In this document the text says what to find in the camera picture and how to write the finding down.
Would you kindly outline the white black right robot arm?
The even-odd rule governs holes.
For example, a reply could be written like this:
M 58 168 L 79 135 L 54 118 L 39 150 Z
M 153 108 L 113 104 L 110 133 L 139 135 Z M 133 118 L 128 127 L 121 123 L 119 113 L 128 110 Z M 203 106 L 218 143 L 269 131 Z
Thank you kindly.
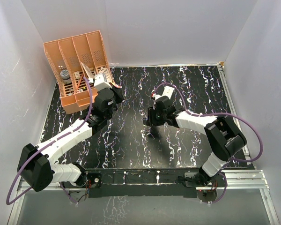
M 212 153 L 199 171 L 186 179 L 198 185 L 212 185 L 217 173 L 247 144 L 245 136 L 231 117 L 194 115 L 183 108 L 177 109 L 167 96 L 159 97 L 147 109 L 147 116 L 142 121 L 143 125 L 151 128 L 166 123 L 176 128 L 197 131 L 207 137 Z

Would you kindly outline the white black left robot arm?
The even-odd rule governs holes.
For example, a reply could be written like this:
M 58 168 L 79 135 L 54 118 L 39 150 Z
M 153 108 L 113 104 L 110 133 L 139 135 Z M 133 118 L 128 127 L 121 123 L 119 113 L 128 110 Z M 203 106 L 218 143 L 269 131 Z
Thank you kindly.
M 27 144 L 21 153 L 17 171 L 36 191 L 55 182 L 71 182 L 83 187 L 87 183 L 86 170 L 78 163 L 57 164 L 56 161 L 71 148 L 103 129 L 112 118 L 117 105 L 124 101 L 121 87 L 100 90 L 91 112 L 77 119 L 70 127 L 50 140 L 33 146 Z

